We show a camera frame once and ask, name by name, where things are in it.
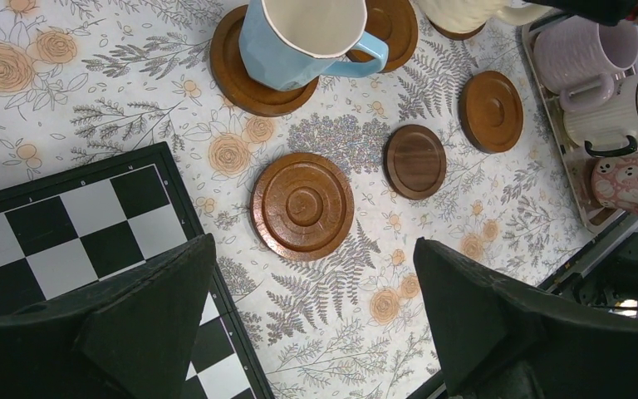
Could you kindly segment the light blue faceted mug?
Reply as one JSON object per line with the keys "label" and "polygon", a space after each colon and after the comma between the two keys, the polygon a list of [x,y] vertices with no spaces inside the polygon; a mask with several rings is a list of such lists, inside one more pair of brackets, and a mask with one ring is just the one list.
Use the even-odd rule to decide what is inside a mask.
{"label": "light blue faceted mug", "polygon": [[389,47],[365,31],[364,1],[252,0],[239,50],[248,75],[291,91],[320,75],[362,78],[384,69]]}

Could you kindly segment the cream yellow mug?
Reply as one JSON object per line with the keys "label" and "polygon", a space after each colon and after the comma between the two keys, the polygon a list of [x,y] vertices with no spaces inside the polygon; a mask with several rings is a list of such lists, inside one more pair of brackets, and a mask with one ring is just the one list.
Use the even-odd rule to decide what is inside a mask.
{"label": "cream yellow mug", "polygon": [[512,26],[522,26],[552,10],[532,3],[512,7],[512,2],[505,0],[418,0],[416,3],[436,27],[454,34],[471,33],[492,17]]}

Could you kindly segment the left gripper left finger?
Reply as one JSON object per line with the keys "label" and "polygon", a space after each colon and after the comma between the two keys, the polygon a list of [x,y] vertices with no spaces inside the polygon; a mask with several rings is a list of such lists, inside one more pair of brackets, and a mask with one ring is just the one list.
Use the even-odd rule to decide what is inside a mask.
{"label": "left gripper left finger", "polygon": [[215,263],[203,234],[0,316],[0,398],[179,397]]}

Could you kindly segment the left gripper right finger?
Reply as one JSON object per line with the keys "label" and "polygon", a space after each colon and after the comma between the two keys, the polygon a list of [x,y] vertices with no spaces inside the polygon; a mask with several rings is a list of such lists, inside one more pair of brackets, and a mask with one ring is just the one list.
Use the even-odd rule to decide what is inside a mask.
{"label": "left gripper right finger", "polygon": [[638,319],[591,307],[418,239],[414,263],[448,394],[638,398]]}

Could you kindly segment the dark walnut coaster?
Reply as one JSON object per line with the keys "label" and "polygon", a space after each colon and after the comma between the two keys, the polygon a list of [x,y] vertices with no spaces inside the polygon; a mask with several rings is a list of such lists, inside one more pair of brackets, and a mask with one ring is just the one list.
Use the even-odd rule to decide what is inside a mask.
{"label": "dark walnut coaster", "polygon": [[432,130],[405,125],[396,129],[385,144],[384,168],[397,194],[409,200],[424,200],[444,183],[445,150]]}

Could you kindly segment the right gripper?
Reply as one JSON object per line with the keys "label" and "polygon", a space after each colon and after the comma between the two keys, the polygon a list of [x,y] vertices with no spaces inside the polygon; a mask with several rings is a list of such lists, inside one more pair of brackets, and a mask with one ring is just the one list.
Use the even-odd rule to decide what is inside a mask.
{"label": "right gripper", "polygon": [[605,26],[620,21],[638,25],[638,0],[526,0],[528,3],[554,7]]}

